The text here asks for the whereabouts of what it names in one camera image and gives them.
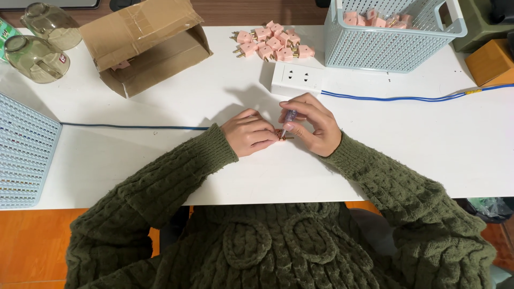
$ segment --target light blue plastic basket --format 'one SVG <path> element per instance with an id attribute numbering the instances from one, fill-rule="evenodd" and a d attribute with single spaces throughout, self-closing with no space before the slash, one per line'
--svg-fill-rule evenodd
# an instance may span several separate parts
<path id="1" fill-rule="evenodd" d="M 445 28 L 439 8 L 447 3 L 452 23 Z M 347 25 L 345 12 L 414 16 L 420 30 Z M 325 65 L 408 73 L 457 37 L 467 34 L 457 0 L 332 0 L 325 19 Z"/>
<path id="2" fill-rule="evenodd" d="M 61 127 L 0 93 L 0 209 L 39 202 Z"/>

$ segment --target person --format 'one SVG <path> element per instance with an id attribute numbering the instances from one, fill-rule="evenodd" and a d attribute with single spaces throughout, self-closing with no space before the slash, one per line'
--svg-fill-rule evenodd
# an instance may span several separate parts
<path id="1" fill-rule="evenodd" d="M 312 95 L 280 106 L 279 122 L 296 110 L 315 131 L 283 127 L 356 182 L 394 228 L 392 256 L 334 202 L 195 206 L 179 240 L 151 258 L 150 227 L 162 228 L 209 174 L 277 141 L 273 125 L 247 109 L 146 165 L 73 221 L 65 288 L 489 288 L 495 250 L 480 236 L 485 224 L 441 184 L 351 139 Z"/>

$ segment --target cable knit sleeve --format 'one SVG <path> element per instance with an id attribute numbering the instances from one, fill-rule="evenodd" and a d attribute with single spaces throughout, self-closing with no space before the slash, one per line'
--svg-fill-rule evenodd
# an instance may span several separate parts
<path id="1" fill-rule="evenodd" d="M 495 249 L 443 186 L 349 138 L 322 158 L 360 185 L 389 224 L 398 252 L 393 265 L 409 288 L 490 288 Z"/>
<path id="2" fill-rule="evenodd" d="M 149 287 L 148 277 L 160 260 L 147 260 L 150 227 L 164 226 L 209 174 L 237 160 L 214 124 L 118 184 L 71 223 L 65 288 L 91 285 L 101 277 Z"/>

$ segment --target pile of plugs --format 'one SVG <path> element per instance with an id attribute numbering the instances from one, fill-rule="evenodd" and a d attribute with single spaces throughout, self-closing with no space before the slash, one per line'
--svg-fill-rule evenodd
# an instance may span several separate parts
<path id="1" fill-rule="evenodd" d="M 238 50 L 241 52 L 237 57 L 249 57 L 257 52 L 259 57 L 266 62 L 269 59 L 277 61 L 291 61 L 294 57 L 308 58 L 314 56 L 314 48 L 300 44 L 300 36 L 295 30 L 289 29 L 284 32 L 284 27 L 270 21 L 264 28 L 256 28 L 254 32 L 234 32 L 237 36 L 231 38 L 240 43 Z"/>
<path id="2" fill-rule="evenodd" d="M 343 15 L 343 20 L 348 25 L 355 26 L 371 26 L 382 28 L 397 28 L 397 29 L 415 29 L 419 28 L 412 26 L 414 17 L 408 14 L 399 15 L 394 13 L 387 19 L 384 19 L 380 12 L 372 8 L 366 12 L 366 16 L 357 14 L 357 12 L 346 12 Z"/>

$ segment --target electrical outlet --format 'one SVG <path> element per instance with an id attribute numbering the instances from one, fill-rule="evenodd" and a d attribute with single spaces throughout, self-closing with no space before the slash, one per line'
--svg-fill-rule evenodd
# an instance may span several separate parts
<path id="1" fill-rule="evenodd" d="M 271 93 L 296 97 L 304 93 L 317 96 L 321 93 L 323 69 L 277 61 Z"/>

